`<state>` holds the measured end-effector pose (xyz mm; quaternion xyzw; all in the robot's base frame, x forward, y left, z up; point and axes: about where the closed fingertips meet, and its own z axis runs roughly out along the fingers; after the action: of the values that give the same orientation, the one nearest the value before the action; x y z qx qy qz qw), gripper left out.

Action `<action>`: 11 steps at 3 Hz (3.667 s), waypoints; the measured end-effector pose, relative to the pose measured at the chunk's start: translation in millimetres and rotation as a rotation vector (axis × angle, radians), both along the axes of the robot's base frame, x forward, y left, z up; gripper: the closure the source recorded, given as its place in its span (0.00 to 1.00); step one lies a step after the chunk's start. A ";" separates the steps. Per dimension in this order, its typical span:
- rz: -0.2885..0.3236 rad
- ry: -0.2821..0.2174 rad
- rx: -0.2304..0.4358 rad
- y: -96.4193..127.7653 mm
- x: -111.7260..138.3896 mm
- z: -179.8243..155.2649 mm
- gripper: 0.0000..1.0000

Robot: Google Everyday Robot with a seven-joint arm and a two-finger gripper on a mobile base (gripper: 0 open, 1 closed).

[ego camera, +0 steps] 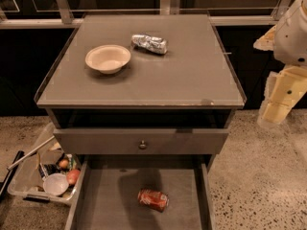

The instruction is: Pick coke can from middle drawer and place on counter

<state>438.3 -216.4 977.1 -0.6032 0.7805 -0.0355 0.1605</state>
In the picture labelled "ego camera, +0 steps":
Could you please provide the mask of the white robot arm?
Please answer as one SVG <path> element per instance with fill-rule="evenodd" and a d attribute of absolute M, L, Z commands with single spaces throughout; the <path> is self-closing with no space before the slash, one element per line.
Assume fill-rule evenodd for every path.
<path fill-rule="evenodd" d="M 285 64 L 279 73 L 270 72 L 259 109 L 258 125 L 271 128 L 280 125 L 307 93 L 307 0 L 295 0 L 253 47 L 273 51 Z"/>

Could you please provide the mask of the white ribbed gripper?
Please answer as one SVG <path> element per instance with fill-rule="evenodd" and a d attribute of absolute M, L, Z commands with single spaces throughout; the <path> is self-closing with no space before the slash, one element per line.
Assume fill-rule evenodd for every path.
<path fill-rule="evenodd" d="M 275 30 L 276 27 L 272 26 L 253 43 L 253 47 L 261 51 L 272 51 Z M 307 68 L 286 65 L 276 76 L 269 100 L 264 100 L 260 105 L 257 124 L 260 127 L 279 126 L 306 92 Z"/>

